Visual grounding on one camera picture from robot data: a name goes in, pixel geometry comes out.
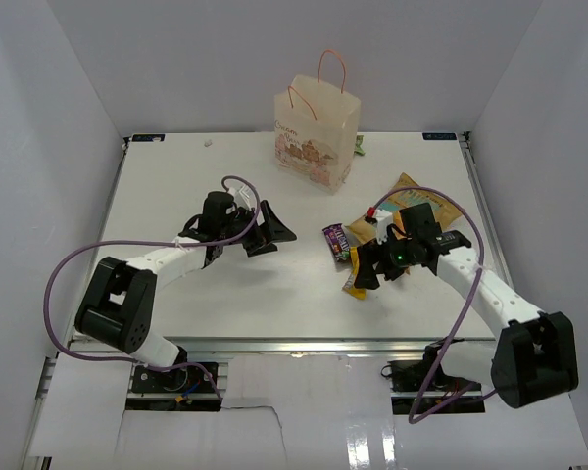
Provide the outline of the purple candy packet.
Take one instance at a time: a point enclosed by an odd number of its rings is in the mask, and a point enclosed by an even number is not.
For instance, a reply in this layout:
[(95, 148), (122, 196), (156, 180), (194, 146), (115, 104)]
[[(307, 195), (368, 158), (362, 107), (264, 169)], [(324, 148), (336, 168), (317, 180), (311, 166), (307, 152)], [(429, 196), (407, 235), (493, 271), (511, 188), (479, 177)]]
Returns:
[(325, 242), (336, 262), (347, 262), (351, 258), (351, 244), (341, 223), (330, 224), (322, 229)]

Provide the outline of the yellow snack bar wrapper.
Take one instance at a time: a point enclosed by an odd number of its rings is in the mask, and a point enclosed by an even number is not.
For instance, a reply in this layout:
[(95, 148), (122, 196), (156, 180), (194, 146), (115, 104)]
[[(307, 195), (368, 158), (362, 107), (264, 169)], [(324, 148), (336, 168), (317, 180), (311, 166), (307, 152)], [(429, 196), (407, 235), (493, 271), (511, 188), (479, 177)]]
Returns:
[(352, 270), (351, 270), (351, 273), (350, 273), (347, 281), (345, 282), (345, 284), (342, 287), (342, 291), (349, 294), (353, 298), (362, 301), (366, 298), (367, 290), (365, 288), (357, 288), (355, 286), (355, 281), (357, 279), (357, 276), (358, 276), (359, 270), (360, 270), (359, 255), (358, 255), (358, 251), (355, 247), (352, 247), (350, 249), (350, 260), (351, 260), (351, 264), (352, 264)]

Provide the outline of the yellow chips bag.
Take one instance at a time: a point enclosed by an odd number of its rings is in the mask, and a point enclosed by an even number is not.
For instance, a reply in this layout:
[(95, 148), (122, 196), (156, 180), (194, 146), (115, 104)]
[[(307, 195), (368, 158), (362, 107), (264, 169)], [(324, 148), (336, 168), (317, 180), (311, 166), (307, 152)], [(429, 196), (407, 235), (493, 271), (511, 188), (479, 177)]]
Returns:
[(378, 209), (392, 214), (392, 222), (398, 227), (394, 230), (397, 238), (409, 233), (415, 225), (412, 218), (416, 217), (417, 211), (412, 211), (412, 207), (418, 207), (421, 212), (425, 212), (424, 204), (428, 204), (434, 220), (442, 230), (448, 229), (462, 216), (461, 212), (442, 196), (419, 189), (417, 183), (404, 172), (392, 187), (392, 191), (393, 194), (385, 198)]

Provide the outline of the green snack packet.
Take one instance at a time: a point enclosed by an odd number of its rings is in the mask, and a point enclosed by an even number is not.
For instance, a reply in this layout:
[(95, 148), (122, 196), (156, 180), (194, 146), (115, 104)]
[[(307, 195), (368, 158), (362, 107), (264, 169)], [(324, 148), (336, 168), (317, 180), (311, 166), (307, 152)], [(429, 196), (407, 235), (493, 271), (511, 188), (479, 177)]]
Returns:
[(356, 136), (355, 149), (354, 149), (354, 153), (358, 156), (364, 156), (366, 154), (366, 151), (363, 148), (363, 143), (364, 143), (364, 135), (358, 134)]

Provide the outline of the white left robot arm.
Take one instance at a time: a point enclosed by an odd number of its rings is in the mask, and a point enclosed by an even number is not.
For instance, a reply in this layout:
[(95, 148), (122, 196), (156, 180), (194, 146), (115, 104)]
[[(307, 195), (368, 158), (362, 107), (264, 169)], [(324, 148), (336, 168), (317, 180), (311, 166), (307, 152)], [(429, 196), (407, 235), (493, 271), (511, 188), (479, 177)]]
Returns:
[(202, 212), (185, 223), (170, 247), (127, 260), (103, 258), (77, 311), (75, 329), (154, 366), (157, 383), (165, 390), (178, 390), (187, 379), (186, 353), (151, 330), (156, 293), (212, 264), (227, 245), (239, 244), (253, 257), (297, 239), (268, 201), (259, 202), (259, 211), (261, 223), (241, 191), (212, 191)]

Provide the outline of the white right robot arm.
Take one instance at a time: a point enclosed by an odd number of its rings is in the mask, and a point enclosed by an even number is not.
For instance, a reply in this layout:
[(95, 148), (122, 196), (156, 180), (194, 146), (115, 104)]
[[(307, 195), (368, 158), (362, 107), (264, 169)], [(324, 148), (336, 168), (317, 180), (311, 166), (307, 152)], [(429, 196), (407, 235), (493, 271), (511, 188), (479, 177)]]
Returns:
[(450, 333), (426, 347), (410, 369), (423, 389), (448, 389), (458, 378), (491, 388), (511, 408), (575, 390), (579, 384), (572, 322), (525, 300), (457, 230), (445, 231), (422, 203), (398, 213), (371, 208), (365, 217), (374, 237), (356, 249), (356, 289), (379, 288), (421, 266), (451, 286), (485, 322), (493, 347), (471, 345)]

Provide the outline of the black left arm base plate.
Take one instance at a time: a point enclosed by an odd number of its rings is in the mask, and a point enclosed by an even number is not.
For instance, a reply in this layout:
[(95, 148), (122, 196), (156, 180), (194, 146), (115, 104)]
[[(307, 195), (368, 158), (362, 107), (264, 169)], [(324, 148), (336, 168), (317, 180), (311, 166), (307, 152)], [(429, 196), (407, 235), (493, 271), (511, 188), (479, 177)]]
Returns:
[(159, 373), (143, 366), (133, 372), (126, 399), (127, 410), (141, 411), (219, 411), (220, 399), (209, 377), (216, 383), (219, 365), (201, 362), (200, 367), (186, 367)]

